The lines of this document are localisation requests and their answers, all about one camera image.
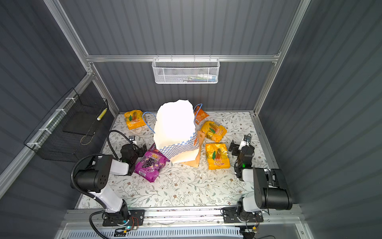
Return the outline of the purple grape snack bag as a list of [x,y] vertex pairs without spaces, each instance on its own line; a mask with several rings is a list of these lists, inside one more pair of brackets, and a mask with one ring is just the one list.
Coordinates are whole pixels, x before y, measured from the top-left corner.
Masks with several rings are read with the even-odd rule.
[[136,164],[134,172],[149,182],[154,182],[168,159],[161,153],[147,151]]

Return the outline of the yellow snack bag front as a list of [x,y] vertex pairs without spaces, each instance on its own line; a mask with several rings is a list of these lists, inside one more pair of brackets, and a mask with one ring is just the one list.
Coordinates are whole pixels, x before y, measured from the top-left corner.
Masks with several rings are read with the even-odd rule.
[[209,164],[209,170],[230,168],[228,151],[224,143],[206,144],[206,159]]

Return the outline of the white checkered paper bag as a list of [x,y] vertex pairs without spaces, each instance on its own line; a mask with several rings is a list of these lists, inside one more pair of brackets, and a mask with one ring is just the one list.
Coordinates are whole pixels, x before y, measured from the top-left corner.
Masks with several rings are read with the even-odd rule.
[[198,149],[194,107],[188,100],[164,103],[156,114],[144,112],[156,148],[171,163],[192,160]]

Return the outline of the tan bread snack pack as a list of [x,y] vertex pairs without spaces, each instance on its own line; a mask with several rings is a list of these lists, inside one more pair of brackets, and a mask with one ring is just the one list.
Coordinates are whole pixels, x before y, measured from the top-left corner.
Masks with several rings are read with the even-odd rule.
[[182,165],[198,168],[201,160],[201,151],[202,151],[202,146],[206,137],[206,134],[203,133],[202,131],[198,130],[197,131],[198,135],[198,149],[194,151],[194,154],[192,155],[191,159],[186,162],[182,162]]

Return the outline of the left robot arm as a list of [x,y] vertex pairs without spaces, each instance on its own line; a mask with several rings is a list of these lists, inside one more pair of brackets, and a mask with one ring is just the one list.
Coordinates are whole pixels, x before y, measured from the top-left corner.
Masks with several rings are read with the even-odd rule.
[[71,171],[71,187],[94,199],[102,206],[103,226],[142,225],[144,210],[129,210],[108,184],[110,174],[132,175],[135,163],[141,155],[133,144],[126,144],[120,150],[121,161],[113,155],[92,154],[80,159]]

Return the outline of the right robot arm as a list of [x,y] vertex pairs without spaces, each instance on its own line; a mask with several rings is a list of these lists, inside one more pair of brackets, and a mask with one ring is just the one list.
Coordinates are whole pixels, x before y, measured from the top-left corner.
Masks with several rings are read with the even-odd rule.
[[229,152],[237,159],[234,164],[235,176],[242,182],[253,183],[252,192],[241,197],[235,208],[224,209],[225,222],[263,222],[263,212],[290,210],[293,199],[285,176],[280,169],[252,166],[254,147],[249,142],[231,142]]

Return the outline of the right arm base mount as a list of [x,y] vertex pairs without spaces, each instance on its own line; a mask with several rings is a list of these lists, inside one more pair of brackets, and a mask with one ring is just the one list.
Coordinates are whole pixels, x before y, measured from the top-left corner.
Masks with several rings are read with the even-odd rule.
[[227,224],[233,223],[262,223],[264,221],[261,211],[245,212],[236,207],[224,207],[220,209],[223,220]]

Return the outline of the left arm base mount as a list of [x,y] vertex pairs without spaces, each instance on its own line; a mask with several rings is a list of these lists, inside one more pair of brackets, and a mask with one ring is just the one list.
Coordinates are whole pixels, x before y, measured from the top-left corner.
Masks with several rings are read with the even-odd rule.
[[102,225],[104,227],[117,227],[117,226],[132,226],[138,227],[143,225],[145,210],[130,210],[128,213],[103,213]]

